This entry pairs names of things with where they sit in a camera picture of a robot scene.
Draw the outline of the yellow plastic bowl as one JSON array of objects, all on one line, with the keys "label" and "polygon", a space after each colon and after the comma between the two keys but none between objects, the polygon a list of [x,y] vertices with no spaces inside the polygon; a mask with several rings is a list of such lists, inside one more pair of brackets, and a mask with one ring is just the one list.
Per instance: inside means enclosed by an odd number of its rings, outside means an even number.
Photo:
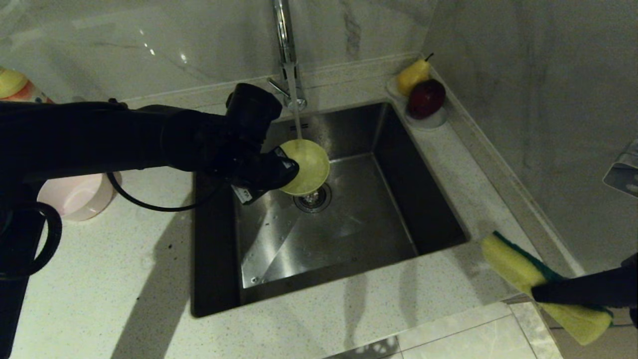
[{"label": "yellow plastic bowl", "polygon": [[330,164],[326,150],[317,143],[306,140],[290,140],[280,145],[283,153],[299,165],[296,177],[280,190],[295,197],[303,197],[317,191],[326,181]]}]

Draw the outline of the green and yellow sponge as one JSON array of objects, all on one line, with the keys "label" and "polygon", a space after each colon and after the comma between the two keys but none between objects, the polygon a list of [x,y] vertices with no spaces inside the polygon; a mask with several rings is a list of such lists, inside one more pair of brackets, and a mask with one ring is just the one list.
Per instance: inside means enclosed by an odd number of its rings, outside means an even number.
[{"label": "green and yellow sponge", "polygon": [[[497,230],[487,235],[480,245],[483,257],[492,270],[529,297],[532,296],[532,288],[536,286],[565,280],[565,277],[509,241]],[[599,305],[537,303],[582,346],[596,341],[613,323],[612,312]]]}]

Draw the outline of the chrome faucet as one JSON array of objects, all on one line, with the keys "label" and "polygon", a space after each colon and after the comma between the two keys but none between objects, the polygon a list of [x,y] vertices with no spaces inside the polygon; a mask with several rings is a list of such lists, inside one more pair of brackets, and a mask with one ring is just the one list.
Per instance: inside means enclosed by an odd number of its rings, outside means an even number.
[{"label": "chrome faucet", "polygon": [[272,0],[272,2],[281,75],[286,83],[280,84],[271,78],[267,79],[267,82],[283,96],[284,104],[288,109],[292,110],[296,105],[298,111],[303,111],[307,107],[307,101],[297,61],[289,0]]}]

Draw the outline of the pink plastic bowl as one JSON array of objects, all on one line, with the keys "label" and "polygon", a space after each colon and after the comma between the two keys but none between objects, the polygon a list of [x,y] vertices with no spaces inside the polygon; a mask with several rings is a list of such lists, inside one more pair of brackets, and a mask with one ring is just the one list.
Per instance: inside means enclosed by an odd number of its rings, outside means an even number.
[{"label": "pink plastic bowl", "polygon": [[102,213],[115,195],[105,174],[55,178],[46,181],[37,195],[67,222],[82,222]]}]

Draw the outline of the yellow-capped dish soap bottle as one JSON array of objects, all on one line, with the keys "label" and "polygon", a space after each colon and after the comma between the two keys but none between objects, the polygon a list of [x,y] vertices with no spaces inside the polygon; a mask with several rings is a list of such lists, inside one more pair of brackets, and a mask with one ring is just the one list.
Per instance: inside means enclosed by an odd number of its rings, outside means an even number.
[{"label": "yellow-capped dish soap bottle", "polygon": [[0,101],[53,104],[54,102],[19,71],[0,66]]}]

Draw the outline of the round metal sink drain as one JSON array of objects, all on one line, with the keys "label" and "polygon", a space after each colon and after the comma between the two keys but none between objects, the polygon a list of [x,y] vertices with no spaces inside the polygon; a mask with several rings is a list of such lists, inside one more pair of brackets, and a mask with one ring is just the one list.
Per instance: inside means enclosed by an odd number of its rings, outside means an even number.
[{"label": "round metal sink drain", "polygon": [[304,213],[320,213],[332,200],[332,188],[324,182],[316,191],[303,197],[293,197],[294,204]]}]

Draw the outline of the stainless steel sink basin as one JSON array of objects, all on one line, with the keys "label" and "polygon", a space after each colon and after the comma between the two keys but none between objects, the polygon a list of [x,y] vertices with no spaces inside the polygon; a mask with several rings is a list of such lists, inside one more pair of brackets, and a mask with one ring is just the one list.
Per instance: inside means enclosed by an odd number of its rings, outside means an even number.
[{"label": "stainless steel sink basin", "polygon": [[304,213],[232,187],[194,212],[191,315],[218,314],[466,243],[469,236],[393,105],[305,116],[330,161],[332,200]]}]

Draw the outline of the beige cabinet front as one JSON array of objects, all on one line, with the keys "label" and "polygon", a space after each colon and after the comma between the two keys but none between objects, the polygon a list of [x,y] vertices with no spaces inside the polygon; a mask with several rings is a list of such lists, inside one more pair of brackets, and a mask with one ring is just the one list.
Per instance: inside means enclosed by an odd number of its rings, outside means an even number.
[{"label": "beige cabinet front", "polygon": [[529,341],[536,359],[638,359],[638,330],[627,309],[612,308],[613,325],[582,346],[539,305],[524,295],[504,300]]}]

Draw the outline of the small white fruit dish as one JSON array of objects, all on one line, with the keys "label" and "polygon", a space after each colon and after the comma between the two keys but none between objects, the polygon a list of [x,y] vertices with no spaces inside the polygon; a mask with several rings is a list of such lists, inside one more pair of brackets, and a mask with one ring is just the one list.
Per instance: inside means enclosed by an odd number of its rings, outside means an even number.
[{"label": "small white fruit dish", "polygon": [[392,96],[392,98],[394,98],[397,101],[397,104],[399,105],[399,109],[401,110],[402,114],[406,117],[406,120],[408,121],[410,126],[415,127],[416,129],[419,129],[422,131],[433,131],[434,129],[441,127],[447,121],[447,112],[444,108],[447,95],[444,101],[444,105],[437,112],[435,112],[435,114],[423,120],[415,120],[412,117],[408,116],[407,114],[406,107],[408,104],[409,96],[403,96],[398,93],[397,87],[396,87],[396,77],[393,77],[392,79],[387,81],[386,89],[389,92],[390,96]]}]

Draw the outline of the yellow pear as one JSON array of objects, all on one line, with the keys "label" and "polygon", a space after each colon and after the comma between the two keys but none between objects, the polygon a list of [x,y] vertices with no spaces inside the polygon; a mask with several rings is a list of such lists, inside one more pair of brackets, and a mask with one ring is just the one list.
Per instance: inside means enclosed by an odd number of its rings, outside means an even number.
[{"label": "yellow pear", "polygon": [[417,59],[396,76],[396,87],[400,95],[409,96],[417,84],[430,78],[432,66],[429,59],[433,55],[434,53],[431,53],[427,57]]}]

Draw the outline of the dark red apple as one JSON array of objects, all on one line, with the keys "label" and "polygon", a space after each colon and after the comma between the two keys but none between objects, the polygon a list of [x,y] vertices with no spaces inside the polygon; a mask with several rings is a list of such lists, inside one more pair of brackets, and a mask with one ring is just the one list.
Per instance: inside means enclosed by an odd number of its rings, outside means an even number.
[{"label": "dark red apple", "polygon": [[415,120],[423,120],[437,112],[446,98],[446,89],[436,79],[417,84],[409,95],[406,112]]}]

